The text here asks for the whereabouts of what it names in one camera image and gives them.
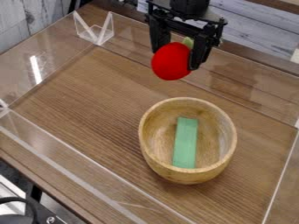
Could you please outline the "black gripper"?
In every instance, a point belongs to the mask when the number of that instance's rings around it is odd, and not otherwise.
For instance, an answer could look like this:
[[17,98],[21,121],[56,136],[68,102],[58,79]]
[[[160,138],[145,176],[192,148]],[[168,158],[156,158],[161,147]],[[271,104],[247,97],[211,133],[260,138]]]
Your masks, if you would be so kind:
[[221,42],[223,26],[228,23],[209,10],[211,0],[145,0],[147,21],[149,25],[149,38],[152,52],[171,42],[169,25],[175,18],[181,21],[195,20],[205,22],[203,28],[196,28],[191,38],[193,40],[188,58],[188,69],[196,70],[209,57],[211,48]]

